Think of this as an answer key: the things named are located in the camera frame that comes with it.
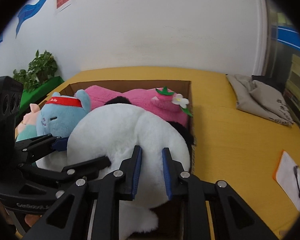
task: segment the peach plush toy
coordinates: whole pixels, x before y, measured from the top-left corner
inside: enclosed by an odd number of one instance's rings
[[[31,112],[23,117],[22,122],[17,126],[18,136],[16,141],[21,141],[37,136],[36,122],[40,113],[40,107],[37,104],[30,104]]]

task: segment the potted plant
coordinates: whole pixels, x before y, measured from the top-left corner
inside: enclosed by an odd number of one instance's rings
[[[19,72],[13,71],[13,79],[23,83],[26,91],[33,91],[40,85],[54,77],[58,65],[50,52],[45,51],[39,54],[37,50],[35,58],[29,63],[28,71],[20,69]]]

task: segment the metal screw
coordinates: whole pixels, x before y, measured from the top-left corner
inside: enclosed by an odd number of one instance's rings
[[[64,192],[65,192],[64,190],[57,191],[56,198],[60,198],[63,195]]]
[[[180,176],[182,178],[189,178],[190,177],[190,173],[187,172],[187,171],[183,171],[183,172],[180,173]]]
[[[69,169],[69,170],[67,170],[67,174],[68,175],[72,175],[72,174],[74,174],[75,173],[75,170],[74,169]]]
[[[226,186],[227,186],[227,183],[226,183],[224,180],[219,180],[218,183],[217,183],[217,185],[218,185],[219,187],[226,187]]]
[[[77,186],[83,186],[86,183],[86,181],[84,179],[78,179],[75,183]]]
[[[121,177],[123,175],[123,171],[117,170],[113,173],[115,177]]]

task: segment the blue gripper pad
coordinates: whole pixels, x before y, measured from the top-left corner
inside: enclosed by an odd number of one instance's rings
[[[66,151],[67,150],[67,144],[68,144],[68,138],[69,137],[64,137],[64,138],[59,138],[57,139],[52,145],[52,149],[56,150],[58,152]]]
[[[162,164],[163,164],[164,183],[166,185],[166,193],[167,193],[168,199],[171,200],[172,199],[171,177],[170,177],[168,162],[167,162],[167,158],[164,153],[164,150],[162,150]]]
[[[140,177],[140,169],[141,169],[141,161],[142,161],[142,149],[139,147],[136,166],[134,167],[133,176],[132,176],[132,197],[135,198],[138,190],[138,183]]]

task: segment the white flower decoration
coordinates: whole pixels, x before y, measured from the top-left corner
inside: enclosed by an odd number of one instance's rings
[[[173,96],[172,103],[175,105],[179,105],[183,109],[185,109],[185,108],[187,108],[187,105],[189,104],[189,100],[186,98],[183,98],[183,95],[181,95],[181,94],[175,94]]]

